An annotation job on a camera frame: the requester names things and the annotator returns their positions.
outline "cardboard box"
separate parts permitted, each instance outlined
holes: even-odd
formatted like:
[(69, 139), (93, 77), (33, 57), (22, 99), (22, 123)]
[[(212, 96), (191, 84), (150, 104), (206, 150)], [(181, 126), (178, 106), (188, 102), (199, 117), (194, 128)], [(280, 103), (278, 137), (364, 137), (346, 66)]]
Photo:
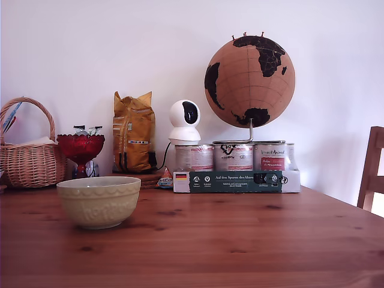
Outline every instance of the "cardboard box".
[(300, 171), (174, 172), (175, 193), (298, 193)]

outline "wicker basket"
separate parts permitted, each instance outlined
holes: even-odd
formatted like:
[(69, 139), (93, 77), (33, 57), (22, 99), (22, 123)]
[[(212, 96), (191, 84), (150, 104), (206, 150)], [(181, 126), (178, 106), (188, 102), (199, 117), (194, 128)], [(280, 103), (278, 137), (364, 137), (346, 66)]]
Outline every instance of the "wicker basket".
[(39, 107), (50, 124), (50, 139), (55, 141), (55, 123), (51, 114), (38, 101), (15, 98), (0, 113), (0, 168), (4, 170), (2, 181), (14, 188), (40, 188), (55, 185), (64, 180), (65, 156), (57, 144), (14, 145), (4, 142), (3, 123), (8, 109), (18, 102), (28, 102)]

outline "globe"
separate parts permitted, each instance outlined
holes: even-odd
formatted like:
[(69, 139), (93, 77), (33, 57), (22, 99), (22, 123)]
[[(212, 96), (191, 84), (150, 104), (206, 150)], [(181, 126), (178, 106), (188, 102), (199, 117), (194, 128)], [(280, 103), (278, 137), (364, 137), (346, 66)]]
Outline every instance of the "globe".
[(230, 125), (265, 125), (290, 103), (295, 69), (287, 52), (263, 36), (233, 39), (211, 59), (205, 95), (215, 114)]

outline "red label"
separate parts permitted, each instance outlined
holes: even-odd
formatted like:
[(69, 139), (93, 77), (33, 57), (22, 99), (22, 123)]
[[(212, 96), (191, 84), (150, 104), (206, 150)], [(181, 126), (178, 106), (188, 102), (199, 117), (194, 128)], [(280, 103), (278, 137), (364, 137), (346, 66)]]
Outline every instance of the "red label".
[(262, 170), (285, 170), (284, 158), (262, 158)]

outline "basket handle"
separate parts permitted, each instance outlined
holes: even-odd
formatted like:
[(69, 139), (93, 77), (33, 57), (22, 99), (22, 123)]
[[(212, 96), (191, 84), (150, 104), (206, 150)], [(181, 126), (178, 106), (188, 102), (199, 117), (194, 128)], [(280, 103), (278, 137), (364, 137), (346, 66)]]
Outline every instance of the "basket handle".
[(0, 112), (0, 131), (1, 131), (0, 144), (4, 145), (4, 143), (5, 143), (4, 142), (4, 129), (3, 129), (5, 114), (7, 113), (8, 109), (12, 105), (17, 104), (18, 102), (31, 103), (31, 104), (37, 106), (38, 108), (40, 108), (40, 110), (44, 112), (44, 114), (48, 118), (49, 125), (50, 125), (50, 137), (49, 137), (49, 139), (52, 141), (55, 141), (56, 140), (55, 139), (55, 136), (56, 136), (56, 134), (55, 134), (55, 122), (53, 121), (52, 115), (48, 112), (48, 110), (39, 101), (36, 101), (34, 99), (31, 99), (31, 98), (27, 98), (27, 97), (19, 97), (19, 98), (15, 98), (15, 99), (10, 100), (1, 108), (1, 112)]

